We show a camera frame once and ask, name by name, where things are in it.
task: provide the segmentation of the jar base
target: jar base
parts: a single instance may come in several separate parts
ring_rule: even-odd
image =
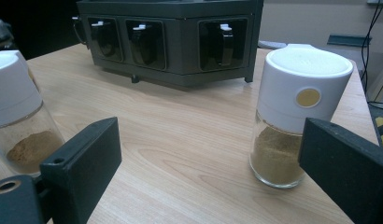
[[[270,186],[270,187],[275,188],[275,189],[291,189],[293,187],[296,187],[304,178],[304,177],[302,177],[302,178],[300,178],[296,181],[293,181],[289,184],[274,184],[274,183],[271,183],[270,181],[264,179],[261,175],[258,174],[258,172],[256,172],[256,170],[252,166],[252,163],[250,162],[250,159],[249,159],[249,165],[250,165],[250,168],[252,168],[253,174],[255,174],[255,176],[258,180],[262,181],[265,185]]]

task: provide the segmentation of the ground spice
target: ground spice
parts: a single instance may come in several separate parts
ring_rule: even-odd
[[[256,136],[250,156],[257,177],[273,185],[289,185],[300,180],[305,173],[297,161],[301,143],[302,136],[267,126]]]
[[[8,152],[9,165],[20,174],[37,173],[39,164],[63,143],[61,138],[50,131],[33,133]]]

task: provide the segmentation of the electrical outlet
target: electrical outlet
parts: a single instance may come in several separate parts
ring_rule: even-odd
[[[380,2],[380,4],[381,4],[381,3],[383,3],[383,0],[380,0],[380,1],[379,0],[367,0],[368,4],[378,4],[378,2]]]

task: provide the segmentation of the wooden tabletop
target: wooden tabletop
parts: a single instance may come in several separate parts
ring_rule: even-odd
[[[262,65],[243,78],[183,88],[131,79],[76,45],[28,61],[65,140],[117,117],[122,163],[89,223],[352,223],[307,177],[273,189],[248,164]],[[377,144],[358,73],[332,122]],[[0,179],[12,175],[0,162]]]

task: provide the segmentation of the white plastic cap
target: white plastic cap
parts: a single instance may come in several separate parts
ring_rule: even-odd
[[[305,118],[331,120],[353,71],[352,63],[310,45],[289,44],[267,54],[258,112],[287,133],[303,133]]]
[[[0,126],[25,118],[42,103],[20,52],[0,51]]]

